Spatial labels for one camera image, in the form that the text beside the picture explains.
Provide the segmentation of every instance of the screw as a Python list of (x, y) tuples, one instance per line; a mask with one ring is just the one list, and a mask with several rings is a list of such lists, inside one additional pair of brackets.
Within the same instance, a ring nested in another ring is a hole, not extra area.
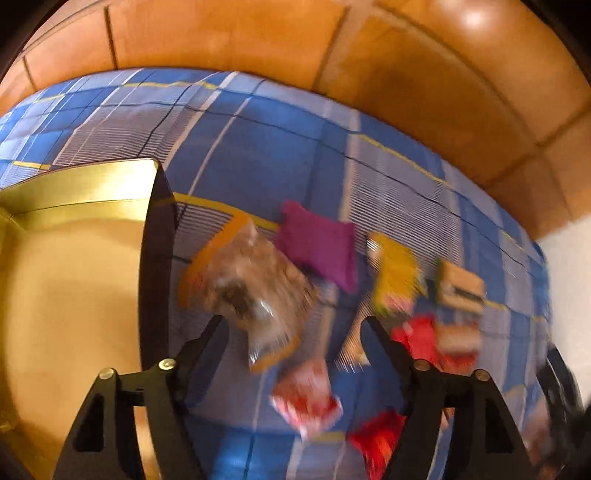
[(104, 368), (103, 370), (101, 370), (99, 372), (99, 378), (101, 380), (108, 380), (110, 379), (113, 375), (115, 375), (115, 370), (113, 370), (110, 367)]
[(429, 366), (429, 362), (423, 359), (419, 359), (414, 361), (414, 368), (420, 372), (426, 372), (431, 367)]
[(174, 358), (165, 358), (158, 363), (158, 366), (162, 370), (172, 370), (176, 364), (177, 362)]
[(475, 376), (481, 382), (488, 382), (491, 379), (490, 373), (482, 369), (476, 370)]

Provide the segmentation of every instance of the gold tray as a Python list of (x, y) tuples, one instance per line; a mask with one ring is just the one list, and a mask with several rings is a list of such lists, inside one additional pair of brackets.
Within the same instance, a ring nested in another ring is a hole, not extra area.
[[(99, 370), (167, 356), (175, 218), (149, 158), (49, 171), (0, 192), (0, 453), (35, 478), (51, 478)], [(140, 412), (137, 424), (155, 477)]]

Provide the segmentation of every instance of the purple pouch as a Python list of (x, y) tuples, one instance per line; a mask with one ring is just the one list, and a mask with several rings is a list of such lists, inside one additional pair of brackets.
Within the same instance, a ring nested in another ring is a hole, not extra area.
[(328, 220), (297, 202), (283, 203), (275, 246), (296, 266), (309, 268), (349, 293), (357, 291), (355, 225)]

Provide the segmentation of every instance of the white surface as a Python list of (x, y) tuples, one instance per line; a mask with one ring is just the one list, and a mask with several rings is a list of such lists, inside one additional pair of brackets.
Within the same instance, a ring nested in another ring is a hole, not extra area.
[(591, 400), (591, 215), (538, 242), (548, 260), (552, 338)]

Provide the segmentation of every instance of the striped pattern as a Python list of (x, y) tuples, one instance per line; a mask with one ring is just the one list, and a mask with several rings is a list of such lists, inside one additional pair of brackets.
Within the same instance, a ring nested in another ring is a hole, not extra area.
[[(521, 427), (540, 397), (535, 372), (550, 334), (548, 273), (539, 247), (485, 192), (425, 146), (396, 129), (315, 93), (240, 72), (131, 69), (54, 85), (0, 118), (0, 187), (37, 173), (95, 160), (153, 157), (178, 201), (169, 309), (170, 354), (198, 337), (210, 315), (176, 303), (183, 270), (238, 210), (272, 239), (281, 204), (296, 200), (333, 220), (357, 224), (362, 291), (372, 288), (365, 233), (385, 232), (410, 247), (427, 277), (438, 257), (481, 276), (478, 366), (491, 372)], [(264, 375), (251, 375), (244, 332), (230, 341), (187, 428), (212, 479), (363, 478), (363, 459), (343, 442), (382, 412), (373, 366), (337, 369), (361, 292), (313, 278), (320, 300), (299, 350)], [(419, 298), (417, 313), (444, 323), (466, 315)], [(267, 398), (277, 378), (325, 356), (344, 415), (323, 442), (302, 444)], [(441, 478), (449, 447), (442, 432), (430, 480)]]

